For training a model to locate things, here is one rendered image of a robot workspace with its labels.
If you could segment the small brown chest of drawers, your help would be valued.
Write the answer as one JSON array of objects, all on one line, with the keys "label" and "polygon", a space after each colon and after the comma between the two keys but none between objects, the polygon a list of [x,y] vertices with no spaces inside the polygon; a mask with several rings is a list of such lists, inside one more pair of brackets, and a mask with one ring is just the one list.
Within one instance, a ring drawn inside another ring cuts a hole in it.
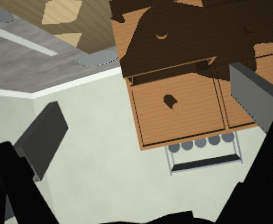
[{"label": "small brown chest of drawers", "polygon": [[[227,8],[227,7],[257,2],[257,1],[262,1],[262,0],[246,0],[246,1],[241,1],[241,2],[236,2],[236,3],[231,3],[231,4],[226,4],[226,5],[222,5],[222,6],[204,9],[204,11],[208,12],[208,11],[218,10],[218,9],[222,9],[222,8]],[[257,58],[257,59],[252,59],[252,60],[247,60],[247,61],[243,61],[240,63],[245,65],[245,64],[264,61],[264,60],[268,60],[268,59],[273,59],[273,55],[261,57],[261,58]],[[158,80],[158,81],[153,81],[153,82],[149,82],[149,83],[145,83],[145,84],[140,84],[140,85],[136,85],[136,86],[131,86],[130,84],[128,84],[126,82],[140,151],[163,147],[163,146],[168,146],[168,145],[173,145],[173,144],[178,144],[178,143],[183,143],[183,142],[188,142],[188,141],[193,141],[193,140],[207,138],[207,137],[212,137],[212,136],[216,136],[216,135],[226,134],[226,133],[235,132],[235,131],[244,130],[244,129],[253,128],[253,127],[258,126],[255,122],[241,124],[241,125],[233,126],[233,127],[228,126],[226,113],[225,113],[225,109],[224,109],[224,105],[223,105],[223,100],[222,100],[222,96],[221,96],[221,92],[220,92],[220,88],[219,88],[219,84],[218,84],[218,80],[217,80],[217,76],[216,76],[216,71],[222,70],[222,69],[227,69],[227,68],[229,68],[229,65],[224,65],[224,66],[214,68],[214,64],[212,62],[212,64],[209,66],[209,68],[210,69],[197,71],[197,72],[193,72],[193,73],[188,73],[188,74],[184,74],[184,75],[179,75],[179,76],[166,78],[166,79],[162,79],[162,80]],[[219,130],[209,131],[209,132],[205,132],[205,133],[200,133],[200,134],[195,134],[195,135],[190,135],[190,136],[185,136],[185,137],[180,137],[180,138],[175,138],[175,139],[171,139],[171,140],[166,140],[166,141],[161,141],[161,142],[156,142],[156,143],[144,145],[143,140],[142,140],[142,135],[141,135],[141,130],[140,130],[140,126],[139,126],[139,121],[138,121],[138,116],[137,116],[137,111],[136,111],[136,107],[135,107],[135,102],[134,102],[132,90],[146,87],[146,86],[159,84],[159,83],[164,83],[164,82],[168,82],[168,81],[173,81],[173,80],[177,80],[177,79],[181,79],[181,78],[204,74],[204,73],[208,73],[208,72],[211,72],[211,74],[212,74],[212,78],[213,78],[213,82],[214,82],[214,86],[215,86],[215,90],[216,90],[216,94],[217,94],[217,98],[218,98],[218,103],[219,103],[219,107],[220,107],[220,111],[221,111],[221,116],[222,116],[222,120],[223,120],[224,129],[219,129]]]}]

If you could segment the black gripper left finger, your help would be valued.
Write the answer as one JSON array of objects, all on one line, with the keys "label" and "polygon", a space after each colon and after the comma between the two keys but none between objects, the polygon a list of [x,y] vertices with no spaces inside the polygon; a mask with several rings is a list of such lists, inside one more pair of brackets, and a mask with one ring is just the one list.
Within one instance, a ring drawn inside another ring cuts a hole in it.
[{"label": "black gripper left finger", "polygon": [[49,102],[14,145],[0,143],[0,224],[6,195],[18,224],[59,223],[34,182],[42,181],[68,129],[58,101]]}]

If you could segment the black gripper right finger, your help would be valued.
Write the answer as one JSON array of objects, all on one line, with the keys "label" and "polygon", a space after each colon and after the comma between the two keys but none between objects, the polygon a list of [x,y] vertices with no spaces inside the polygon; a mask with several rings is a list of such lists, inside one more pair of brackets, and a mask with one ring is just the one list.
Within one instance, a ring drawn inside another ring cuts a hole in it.
[{"label": "black gripper right finger", "polygon": [[229,69],[231,96],[266,137],[214,224],[273,224],[273,84],[240,62]]}]

